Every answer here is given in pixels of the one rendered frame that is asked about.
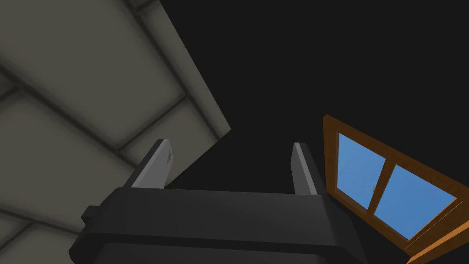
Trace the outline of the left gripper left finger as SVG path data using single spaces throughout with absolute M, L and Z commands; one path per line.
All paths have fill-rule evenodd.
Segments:
M 123 187 L 163 189 L 173 163 L 169 139 L 158 139 Z

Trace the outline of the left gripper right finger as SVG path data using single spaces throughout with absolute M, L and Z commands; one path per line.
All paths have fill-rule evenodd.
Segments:
M 306 143 L 294 143 L 290 167 L 295 194 L 320 196 L 327 194 L 325 184 Z

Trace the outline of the brown wooden framed window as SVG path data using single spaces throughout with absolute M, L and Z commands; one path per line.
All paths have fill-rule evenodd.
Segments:
M 327 192 L 427 264 L 469 243 L 469 187 L 329 116 L 323 117 Z

